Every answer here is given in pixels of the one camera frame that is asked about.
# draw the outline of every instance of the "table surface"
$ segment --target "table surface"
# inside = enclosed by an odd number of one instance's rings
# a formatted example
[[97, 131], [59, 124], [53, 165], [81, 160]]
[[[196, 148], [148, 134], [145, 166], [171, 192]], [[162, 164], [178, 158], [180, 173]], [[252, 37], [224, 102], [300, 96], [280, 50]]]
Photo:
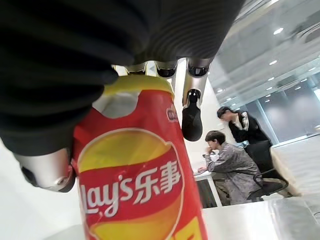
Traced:
[[319, 240], [317, 224], [301, 197], [203, 210], [209, 240]]

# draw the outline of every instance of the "black jacket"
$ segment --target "black jacket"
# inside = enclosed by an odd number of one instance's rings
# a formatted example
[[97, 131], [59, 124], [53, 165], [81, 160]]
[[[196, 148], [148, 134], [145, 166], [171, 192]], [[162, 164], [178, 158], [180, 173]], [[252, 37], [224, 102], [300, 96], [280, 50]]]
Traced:
[[238, 112], [239, 122], [242, 130], [240, 130], [232, 121], [229, 122], [229, 128], [237, 143], [248, 141], [250, 144], [256, 144], [261, 141], [269, 141], [270, 139], [261, 130], [256, 119], [250, 116], [246, 111]]

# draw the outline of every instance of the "robotic hand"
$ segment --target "robotic hand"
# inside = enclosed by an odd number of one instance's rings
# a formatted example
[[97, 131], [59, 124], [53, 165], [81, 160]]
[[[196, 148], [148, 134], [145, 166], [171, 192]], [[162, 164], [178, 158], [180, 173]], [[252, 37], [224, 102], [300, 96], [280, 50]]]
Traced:
[[0, 137], [26, 180], [55, 192], [75, 182], [73, 134], [104, 86], [156, 74], [175, 88], [187, 58], [182, 133], [202, 135], [210, 64], [245, 0], [0, 0]]
[[[181, 130], [186, 140], [198, 141], [202, 135], [201, 104], [205, 91], [208, 71], [212, 58], [199, 59], [188, 57], [182, 96]], [[167, 79], [173, 91], [176, 87], [177, 61], [155, 62], [158, 77]], [[146, 64], [141, 63], [126, 67], [128, 74], [146, 74]]]

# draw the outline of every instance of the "hair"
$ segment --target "hair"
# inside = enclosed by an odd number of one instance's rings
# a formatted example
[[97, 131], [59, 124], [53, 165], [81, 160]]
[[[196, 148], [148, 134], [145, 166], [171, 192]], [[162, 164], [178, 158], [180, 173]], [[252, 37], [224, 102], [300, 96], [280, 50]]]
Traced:
[[233, 114], [236, 114], [236, 111], [233, 111], [230, 107], [228, 106], [222, 106], [218, 109], [218, 111], [216, 111], [216, 115], [219, 119], [221, 119], [222, 115], [226, 113], [226, 111], [230, 111]]
[[220, 131], [209, 131], [205, 136], [205, 141], [215, 141], [222, 145], [226, 141], [226, 136]]

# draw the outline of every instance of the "ceiling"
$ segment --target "ceiling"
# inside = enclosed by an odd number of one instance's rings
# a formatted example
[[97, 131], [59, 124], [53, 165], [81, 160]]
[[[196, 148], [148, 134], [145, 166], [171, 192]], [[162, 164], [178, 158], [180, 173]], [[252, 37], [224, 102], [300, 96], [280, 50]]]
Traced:
[[320, 1], [247, 0], [208, 78], [218, 101], [236, 109], [318, 72]]

